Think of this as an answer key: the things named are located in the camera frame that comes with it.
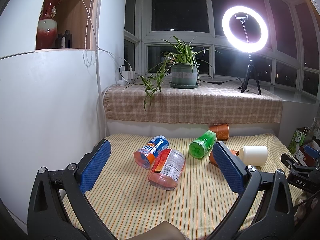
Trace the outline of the blue orange plastic bottle cup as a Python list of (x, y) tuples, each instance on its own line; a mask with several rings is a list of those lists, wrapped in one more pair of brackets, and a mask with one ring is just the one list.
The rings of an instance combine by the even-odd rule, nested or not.
[(133, 153), (135, 162), (149, 170), (159, 154), (169, 147), (169, 142), (163, 135), (153, 137), (146, 145)]

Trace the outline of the green cardboard box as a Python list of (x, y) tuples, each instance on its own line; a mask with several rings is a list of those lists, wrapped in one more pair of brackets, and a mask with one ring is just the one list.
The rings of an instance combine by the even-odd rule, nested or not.
[(300, 146), (302, 146), (303, 142), (304, 142), (304, 139), (306, 137), (306, 135), (308, 134), (309, 132), (309, 128), (308, 127), (301, 127), (301, 128), (297, 128), (293, 134), (293, 137), (291, 139), (291, 142), (289, 144), (289, 152), (292, 154), (292, 155), (295, 155)]

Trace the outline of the orange metal cup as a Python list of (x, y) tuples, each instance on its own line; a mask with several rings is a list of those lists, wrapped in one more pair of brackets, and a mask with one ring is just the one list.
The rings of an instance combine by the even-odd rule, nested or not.
[[(235, 150), (229, 150), (229, 151), (231, 152), (232, 155), (236, 155), (236, 156), (239, 155), (239, 151), (235, 151)], [(209, 161), (210, 161), (211, 164), (213, 164), (214, 166), (218, 167), (218, 164), (214, 159), (213, 153), (214, 153), (213, 151), (210, 153)]]
[(212, 125), (209, 127), (209, 130), (216, 134), (217, 140), (225, 141), (229, 138), (228, 124)]

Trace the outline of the orange metal cup near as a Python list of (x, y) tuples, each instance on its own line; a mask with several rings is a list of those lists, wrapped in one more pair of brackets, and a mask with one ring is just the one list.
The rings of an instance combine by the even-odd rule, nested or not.
[[(232, 155), (236, 155), (236, 156), (239, 155), (239, 151), (235, 151), (235, 150), (229, 150), (229, 151), (231, 152)], [(210, 161), (211, 164), (213, 164), (214, 166), (218, 167), (218, 164), (214, 159), (213, 153), (214, 153), (213, 151), (210, 153), (209, 161)]]

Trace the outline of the plaid beige sill cloth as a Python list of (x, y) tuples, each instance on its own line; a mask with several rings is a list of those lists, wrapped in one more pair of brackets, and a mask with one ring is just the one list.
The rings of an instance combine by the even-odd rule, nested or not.
[(166, 124), (268, 124), (279, 123), (283, 100), (253, 86), (241, 93), (236, 82), (214, 85), (202, 83), (193, 89), (164, 85), (153, 98), (143, 86), (113, 86), (104, 97), (109, 120), (159, 122)]

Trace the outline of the red box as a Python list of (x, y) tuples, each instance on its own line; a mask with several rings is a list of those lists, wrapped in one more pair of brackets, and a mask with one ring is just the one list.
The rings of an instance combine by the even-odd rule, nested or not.
[(319, 150), (310, 145), (300, 146), (295, 158), (300, 165), (307, 167), (319, 167)]

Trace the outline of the red labelled plastic bottle cup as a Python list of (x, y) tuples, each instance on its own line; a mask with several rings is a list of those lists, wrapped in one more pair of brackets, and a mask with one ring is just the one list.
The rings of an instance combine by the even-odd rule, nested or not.
[(171, 148), (162, 150), (148, 174), (149, 183), (162, 190), (176, 189), (184, 165), (182, 153)]

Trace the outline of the spider plant in green pot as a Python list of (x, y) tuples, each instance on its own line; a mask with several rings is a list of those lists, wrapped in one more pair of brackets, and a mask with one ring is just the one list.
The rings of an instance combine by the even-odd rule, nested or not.
[(185, 89), (196, 88), (201, 84), (199, 63), (210, 64), (201, 59), (206, 53), (212, 51), (210, 48), (196, 51), (193, 41), (186, 42), (176, 35), (163, 41), (171, 49), (161, 53), (163, 59), (150, 69), (149, 76), (140, 75), (138, 82), (124, 87), (125, 89), (134, 85), (143, 87), (145, 92), (144, 108), (147, 103), (152, 103), (157, 93), (162, 91), (164, 79), (168, 75), (171, 76), (170, 84), (173, 86)]

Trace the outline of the green plastic bottle cup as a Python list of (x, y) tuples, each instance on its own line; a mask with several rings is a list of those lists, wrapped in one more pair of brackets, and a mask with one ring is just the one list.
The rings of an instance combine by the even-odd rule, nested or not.
[(196, 159), (201, 159), (209, 152), (215, 142), (216, 133), (207, 130), (203, 135), (189, 144), (189, 154)]

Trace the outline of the striped yellow table cloth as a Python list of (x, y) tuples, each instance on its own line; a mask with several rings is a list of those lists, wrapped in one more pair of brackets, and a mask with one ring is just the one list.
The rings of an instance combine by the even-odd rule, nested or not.
[(152, 186), (148, 170), (135, 163), (133, 153), (148, 137), (114, 134), (108, 140), (111, 156), (86, 197), (118, 239), (134, 237), (163, 221), (189, 239), (204, 239), (237, 199), (208, 157), (195, 159), (189, 154), (189, 138), (169, 139), (169, 146), (185, 156), (184, 169), (172, 191)]

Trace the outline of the black bottle on shelf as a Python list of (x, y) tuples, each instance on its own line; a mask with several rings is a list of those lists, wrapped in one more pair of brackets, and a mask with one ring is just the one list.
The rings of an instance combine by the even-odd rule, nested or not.
[(72, 48), (72, 34), (70, 33), (70, 30), (66, 30), (64, 34), (58, 34), (55, 40), (55, 48)]

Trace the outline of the orange metal cup far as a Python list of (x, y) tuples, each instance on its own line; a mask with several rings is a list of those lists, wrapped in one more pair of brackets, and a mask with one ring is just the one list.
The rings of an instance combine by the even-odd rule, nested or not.
[(209, 127), (209, 130), (216, 134), (217, 140), (225, 141), (229, 138), (228, 124), (212, 125)]

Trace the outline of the white plastic cup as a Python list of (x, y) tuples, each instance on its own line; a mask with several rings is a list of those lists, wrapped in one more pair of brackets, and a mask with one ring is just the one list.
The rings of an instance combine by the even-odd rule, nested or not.
[(247, 165), (263, 166), (267, 161), (266, 146), (243, 146), (239, 151), (239, 158)]

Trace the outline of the red white ceramic vase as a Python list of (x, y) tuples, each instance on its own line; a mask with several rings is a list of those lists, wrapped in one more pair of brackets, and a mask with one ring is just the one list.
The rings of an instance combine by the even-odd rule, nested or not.
[(57, 34), (57, 22), (54, 20), (56, 6), (61, 0), (44, 0), (37, 26), (36, 50), (47, 49), (52, 46)]

